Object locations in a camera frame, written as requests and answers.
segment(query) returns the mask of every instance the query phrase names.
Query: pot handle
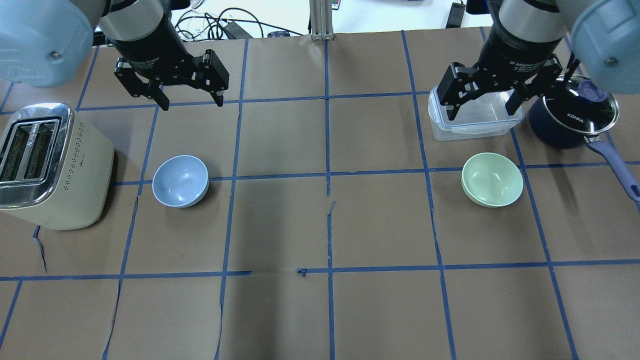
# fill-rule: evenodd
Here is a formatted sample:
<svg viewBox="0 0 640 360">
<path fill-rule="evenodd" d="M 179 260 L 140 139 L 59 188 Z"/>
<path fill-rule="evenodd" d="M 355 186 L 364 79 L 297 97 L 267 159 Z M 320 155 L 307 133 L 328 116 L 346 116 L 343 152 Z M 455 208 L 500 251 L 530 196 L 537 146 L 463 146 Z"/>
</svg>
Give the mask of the pot handle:
<svg viewBox="0 0 640 360">
<path fill-rule="evenodd" d="M 627 192 L 627 195 L 634 201 L 640 201 L 640 184 L 638 184 L 634 175 L 631 174 L 627 164 L 622 160 L 616 149 L 608 142 L 602 141 L 599 136 L 592 138 L 585 137 L 585 140 L 587 141 L 589 149 L 602 155 L 602 157 L 607 160 L 614 174 L 616 174 L 618 181 Z"/>
</svg>

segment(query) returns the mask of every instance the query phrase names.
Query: saucepan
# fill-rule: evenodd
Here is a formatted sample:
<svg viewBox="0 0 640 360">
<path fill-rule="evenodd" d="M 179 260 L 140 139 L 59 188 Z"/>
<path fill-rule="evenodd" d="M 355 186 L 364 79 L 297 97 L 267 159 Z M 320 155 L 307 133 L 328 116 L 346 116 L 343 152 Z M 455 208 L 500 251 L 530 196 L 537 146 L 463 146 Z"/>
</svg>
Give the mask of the saucepan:
<svg viewBox="0 0 640 360">
<path fill-rule="evenodd" d="M 613 95 L 600 91 L 589 78 L 572 75 L 558 78 L 554 89 L 533 104 L 529 122 L 538 138 L 551 146 L 572 149 L 586 143 L 607 160 L 627 195 L 640 201 L 640 184 L 616 149 L 600 138 L 619 114 Z"/>
</svg>

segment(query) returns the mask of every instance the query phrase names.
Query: pot lid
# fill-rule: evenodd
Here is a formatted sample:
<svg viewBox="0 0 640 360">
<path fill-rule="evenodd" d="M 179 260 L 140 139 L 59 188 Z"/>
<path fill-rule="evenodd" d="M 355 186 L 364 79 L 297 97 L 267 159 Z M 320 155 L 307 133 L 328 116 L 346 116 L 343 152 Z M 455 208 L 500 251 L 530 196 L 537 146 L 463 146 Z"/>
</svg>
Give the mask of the pot lid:
<svg viewBox="0 0 640 360">
<path fill-rule="evenodd" d="M 543 100 L 548 112 L 560 125 L 581 134 L 595 135 L 610 129 L 618 119 L 618 102 L 608 94 L 602 101 L 592 101 L 583 97 L 584 76 L 573 75 L 569 82 L 562 85 L 563 77 Z"/>
</svg>

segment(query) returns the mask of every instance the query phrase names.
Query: beige toaster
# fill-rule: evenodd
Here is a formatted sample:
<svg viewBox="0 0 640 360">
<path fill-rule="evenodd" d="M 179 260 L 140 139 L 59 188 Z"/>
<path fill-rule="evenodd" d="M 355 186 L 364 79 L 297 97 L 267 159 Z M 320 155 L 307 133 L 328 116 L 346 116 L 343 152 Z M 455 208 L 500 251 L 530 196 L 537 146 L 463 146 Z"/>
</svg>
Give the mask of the beige toaster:
<svg viewBox="0 0 640 360">
<path fill-rule="evenodd" d="M 11 116 L 0 152 L 0 211 L 52 230 L 86 227 L 104 207 L 113 144 L 60 103 Z"/>
</svg>

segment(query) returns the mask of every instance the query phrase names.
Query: toaster chrome top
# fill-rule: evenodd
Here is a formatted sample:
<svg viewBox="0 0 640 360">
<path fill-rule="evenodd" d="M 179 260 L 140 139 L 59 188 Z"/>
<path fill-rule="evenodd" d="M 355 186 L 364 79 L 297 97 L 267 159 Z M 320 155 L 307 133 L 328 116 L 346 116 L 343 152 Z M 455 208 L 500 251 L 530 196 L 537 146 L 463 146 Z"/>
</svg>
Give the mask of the toaster chrome top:
<svg viewBox="0 0 640 360">
<path fill-rule="evenodd" d="M 66 104 L 27 106 L 13 114 L 0 140 L 0 208 L 37 205 L 58 184 L 75 111 Z"/>
</svg>

